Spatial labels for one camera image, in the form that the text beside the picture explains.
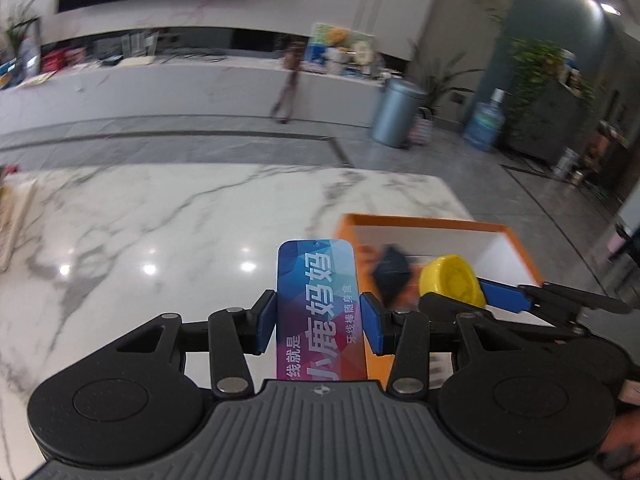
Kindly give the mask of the right hand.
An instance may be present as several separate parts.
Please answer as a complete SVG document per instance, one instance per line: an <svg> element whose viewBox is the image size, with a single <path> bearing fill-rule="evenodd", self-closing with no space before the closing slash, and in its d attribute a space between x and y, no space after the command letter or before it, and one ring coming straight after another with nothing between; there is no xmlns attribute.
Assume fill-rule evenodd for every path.
<svg viewBox="0 0 640 480"><path fill-rule="evenodd" d="M614 479L638 479L639 410L616 417L594 462Z"/></svg>

